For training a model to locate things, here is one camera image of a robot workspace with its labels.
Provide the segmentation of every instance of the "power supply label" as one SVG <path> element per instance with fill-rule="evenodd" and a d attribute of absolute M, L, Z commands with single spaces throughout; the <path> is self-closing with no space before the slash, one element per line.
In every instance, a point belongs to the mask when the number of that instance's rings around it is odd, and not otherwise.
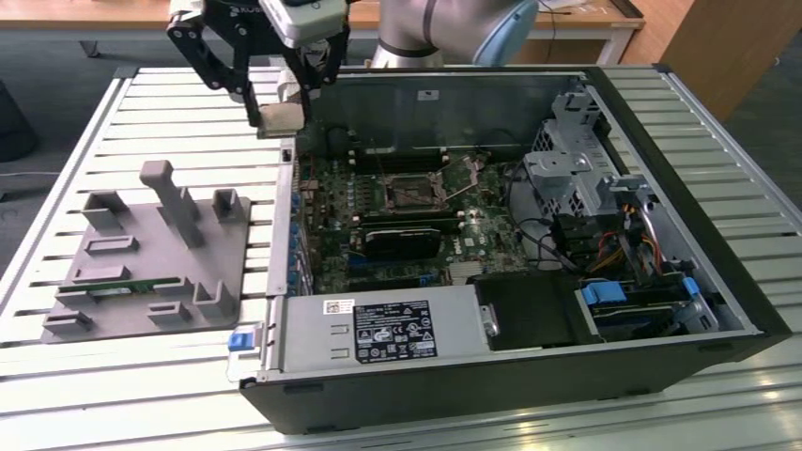
<path fill-rule="evenodd" d="M 429 301 L 355 305 L 354 340 L 361 364 L 437 357 Z"/>

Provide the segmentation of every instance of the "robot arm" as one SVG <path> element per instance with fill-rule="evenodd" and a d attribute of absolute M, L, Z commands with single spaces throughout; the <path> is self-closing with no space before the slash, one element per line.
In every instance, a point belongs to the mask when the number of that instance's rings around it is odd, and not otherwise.
<path fill-rule="evenodd" d="M 249 123 L 263 132 L 269 124 L 249 79 L 251 56 L 282 55 L 301 85 L 298 100 L 309 120 L 310 92 L 338 80 L 350 35 L 346 19 L 347 0 L 205 0 L 202 11 L 177 13 L 167 35 L 206 86 L 225 88 L 233 99 L 245 103 Z M 203 39 L 207 26 L 235 50 L 233 67 L 219 60 Z M 321 57 L 305 45 L 323 39 L 327 50 Z"/>
<path fill-rule="evenodd" d="M 270 135 L 249 79 L 251 56 L 281 54 L 301 91 L 303 123 L 313 117 L 310 94 L 338 80 L 346 56 L 350 4 L 359 0 L 203 0 L 203 9 L 181 11 L 167 34 L 211 89 L 225 88 L 246 105 L 259 136 Z M 479 66 L 501 66 L 518 52 L 533 27 L 535 0 L 385 0 L 374 67 L 442 65 L 442 52 Z M 206 27 L 235 49 L 234 66 L 203 40 Z M 323 56 L 309 48 L 326 40 Z"/>

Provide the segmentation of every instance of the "motherboard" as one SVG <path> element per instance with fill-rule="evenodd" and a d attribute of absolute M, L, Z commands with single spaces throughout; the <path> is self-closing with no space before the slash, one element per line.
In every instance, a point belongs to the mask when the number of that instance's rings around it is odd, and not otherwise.
<path fill-rule="evenodd" d="M 503 201 L 507 167 L 477 150 L 302 159 L 315 293 L 463 285 L 525 270 Z"/>

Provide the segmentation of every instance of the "blue latch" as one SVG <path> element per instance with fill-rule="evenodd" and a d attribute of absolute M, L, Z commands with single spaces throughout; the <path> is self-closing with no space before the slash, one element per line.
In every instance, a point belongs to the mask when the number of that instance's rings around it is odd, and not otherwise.
<path fill-rule="evenodd" d="M 625 289 L 618 282 L 592 282 L 582 288 L 582 295 L 586 298 L 588 305 L 597 303 L 624 303 L 628 301 Z"/>
<path fill-rule="evenodd" d="M 697 284 L 697 281 L 693 277 L 686 277 L 685 279 L 682 279 L 682 285 L 686 286 L 686 290 L 689 291 L 692 298 L 696 298 L 702 293 L 702 290 L 700 289 L 700 284 Z"/>
<path fill-rule="evenodd" d="M 254 349 L 254 332 L 234 332 L 229 337 L 229 351 Z"/>

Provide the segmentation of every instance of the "aluminum slotted table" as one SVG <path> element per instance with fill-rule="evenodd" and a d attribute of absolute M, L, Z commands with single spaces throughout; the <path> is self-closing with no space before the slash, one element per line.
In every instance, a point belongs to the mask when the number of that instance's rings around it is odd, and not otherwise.
<path fill-rule="evenodd" d="M 278 72 L 253 73 L 262 102 L 277 101 Z M 55 285 L 87 226 L 78 210 L 88 191 L 118 190 L 128 203 L 155 201 L 138 180 L 146 160 L 173 161 L 175 183 L 191 187 L 195 199 L 237 187 L 257 201 L 241 323 L 266 315 L 275 164 L 287 143 L 257 140 L 242 106 L 209 90 L 190 69 L 123 70 L 0 283 L 3 449 L 658 451 L 800 445 L 800 211 L 673 74 L 652 67 L 606 72 L 797 333 L 792 339 L 657 395 L 311 436 L 275 432 L 237 392 L 227 331 L 40 344 Z"/>

